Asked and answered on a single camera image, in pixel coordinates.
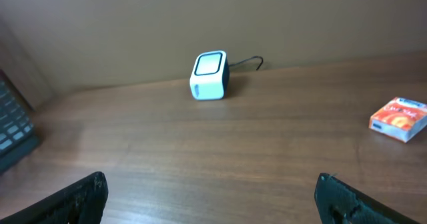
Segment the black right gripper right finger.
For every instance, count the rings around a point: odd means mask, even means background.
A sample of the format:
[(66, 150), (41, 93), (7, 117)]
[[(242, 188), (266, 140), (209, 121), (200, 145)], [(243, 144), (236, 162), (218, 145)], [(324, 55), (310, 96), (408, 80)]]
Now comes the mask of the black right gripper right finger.
[(418, 224), (328, 173), (320, 173), (314, 191), (323, 224)]

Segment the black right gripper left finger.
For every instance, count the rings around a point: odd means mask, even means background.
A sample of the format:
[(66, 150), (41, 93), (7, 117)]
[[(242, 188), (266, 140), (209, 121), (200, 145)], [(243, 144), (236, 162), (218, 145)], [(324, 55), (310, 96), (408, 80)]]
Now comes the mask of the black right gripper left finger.
[(108, 198), (104, 173), (97, 171), (1, 220), (2, 224), (100, 224)]

